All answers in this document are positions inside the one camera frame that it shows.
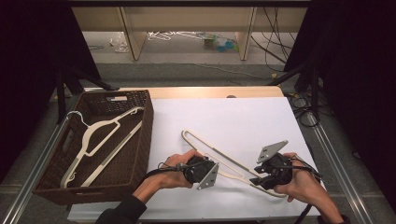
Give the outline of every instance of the white plastic hanger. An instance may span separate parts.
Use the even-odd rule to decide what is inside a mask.
[[[113,158],[119,153],[119,151],[123,148],[123,146],[131,139],[134,134],[142,127],[142,121],[140,121],[128,135],[122,141],[113,149],[113,151],[102,161],[102,163],[96,168],[95,171],[88,177],[87,180],[81,185],[82,187],[88,187],[93,180],[96,179],[97,176],[99,176],[100,173],[106,168],[106,166],[113,160]]]
[[[277,197],[277,198],[284,198],[287,195],[285,194],[278,194],[276,192],[274,192],[272,189],[263,189],[260,187],[257,187],[255,185],[253,185],[241,172],[239,172],[238,170],[234,169],[232,166],[228,165],[227,162],[220,160],[219,158],[214,157],[213,155],[211,155],[210,153],[206,153],[206,152],[202,152],[200,150],[198,150],[197,146],[195,146],[192,141],[187,137],[187,134],[191,135],[192,137],[194,137],[195,139],[197,139],[198,141],[200,141],[201,143],[203,143],[205,146],[211,148],[212,150],[214,150],[215,152],[219,153],[222,157],[224,157],[225,159],[227,159],[228,161],[232,162],[233,164],[237,165],[239,168],[249,172],[252,175],[255,175],[257,177],[261,177],[255,170],[251,170],[248,169],[246,166],[244,166],[243,164],[241,164],[240,162],[236,161],[235,159],[232,159],[231,157],[229,157],[228,155],[226,155],[224,152],[220,151],[218,148],[212,147],[210,146],[206,141],[204,141],[202,138],[197,137],[197,135],[193,134],[190,131],[187,130],[183,130],[181,132],[181,136],[182,138],[195,150],[197,150],[198,152],[200,152],[203,155],[207,155],[209,158],[213,158],[214,160],[218,161],[219,163],[221,163],[221,165],[224,165],[228,168],[230,168],[231,170],[233,170],[234,172],[238,173],[239,175],[232,175],[229,173],[226,173],[224,171],[218,170],[218,174],[225,176],[227,178],[231,178],[231,179],[236,179],[239,180],[245,184],[248,184],[249,186],[261,190],[271,196]]]
[[[81,113],[77,112],[77,111],[71,111],[67,114],[67,116],[69,116],[69,114],[72,113],[76,113],[79,114],[81,116],[81,121],[87,125],[88,129],[85,131],[84,135],[82,136],[82,146],[81,146],[81,150],[79,151],[79,153],[77,154],[76,158],[73,160],[72,164],[70,165],[70,167],[67,169],[66,173],[64,174],[64,177],[61,180],[61,189],[65,189],[67,188],[67,184],[72,181],[75,178],[75,170],[78,167],[79,163],[81,162],[82,158],[84,156],[88,156],[91,157],[93,156],[97,150],[99,150],[99,148],[102,147],[102,145],[108,140],[108,138],[110,138],[114,132],[120,127],[120,123],[119,120],[124,118],[127,115],[132,115],[137,113],[138,110],[143,110],[144,107],[143,106],[135,106],[134,108],[124,112],[123,114],[115,117],[114,119],[111,120],[102,120],[102,121],[98,121],[96,123],[94,123],[93,125],[87,125],[81,116]],[[91,151],[91,152],[87,152],[88,149],[88,145],[90,143],[90,139],[92,134],[98,130],[101,127],[104,127],[106,125],[115,123],[117,126]]]

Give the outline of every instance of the person's right hand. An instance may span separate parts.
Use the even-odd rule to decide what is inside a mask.
[[[285,153],[284,156],[295,158],[296,153]],[[293,166],[304,166],[302,162],[292,160]],[[297,199],[303,203],[315,206],[323,220],[328,223],[342,223],[342,219],[335,203],[327,191],[319,184],[311,173],[306,170],[293,169],[293,178],[287,185],[276,185],[276,193],[287,194],[288,202]]]

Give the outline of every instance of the black sleeve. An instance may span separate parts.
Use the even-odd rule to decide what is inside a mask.
[[[145,204],[135,196],[128,195],[114,209],[105,210],[96,220],[96,224],[132,224],[146,211]]]
[[[344,216],[344,215],[341,215],[341,217],[343,218],[344,222],[338,223],[338,224],[350,224],[349,217]],[[325,221],[323,221],[322,217],[318,217],[318,224],[329,224],[329,223],[326,223]]]

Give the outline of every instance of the basket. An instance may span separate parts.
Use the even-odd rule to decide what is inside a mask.
[[[82,136],[87,130],[80,116],[68,115],[52,149],[51,159],[46,164],[45,171],[33,193],[59,205],[116,202],[125,194],[133,193],[146,174],[149,163],[154,115],[149,91],[83,92],[73,109],[81,113],[85,123],[92,125],[101,120],[114,119],[135,106],[143,106],[144,110],[120,119],[120,127],[93,156],[83,157],[75,170],[75,178],[69,182],[67,188],[61,188],[61,180],[80,152]],[[88,187],[81,187],[81,184],[141,120],[140,129],[99,176]],[[109,124],[97,129],[90,138],[87,152],[92,151],[115,127],[116,124]]]

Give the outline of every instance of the human hand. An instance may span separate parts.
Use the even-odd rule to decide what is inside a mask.
[[[171,157],[168,157],[161,168],[176,166],[179,163],[187,164],[187,162],[194,156],[199,158],[204,157],[197,150],[191,149],[183,155],[175,154]],[[165,172],[157,174],[155,177],[161,179],[161,189],[173,189],[177,187],[189,189],[192,188],[192,184],[187,181],[186,177],[183,175],[183,172]]]
[[[162,168],[166,166],[176,166],[178,163],[186,164],[193,156],[203,158],[197,150],[191,149],[183,155],[175,154],[163,164]],[[149,199],[160,189],[173,189],[173,188],[192,188],[192,184],[184,177],[183,172],[164,172],[152,175],[145,179],[143,183],[137,188],[133,195],[142,203],[147,203]]]
[[[284,156],[295,158],[296,153],[285,153]],[[304,166],[302,162],[292,160],[293,166]],[[343,219],[335,203],[327,191],[319,184],[311,173],[306,170],[293,169],[293,178],[287,185],[276,185],[276,193],[287,194],[288,202],[297,199],[315,206],[323,219],[328,223],[341,223]]]

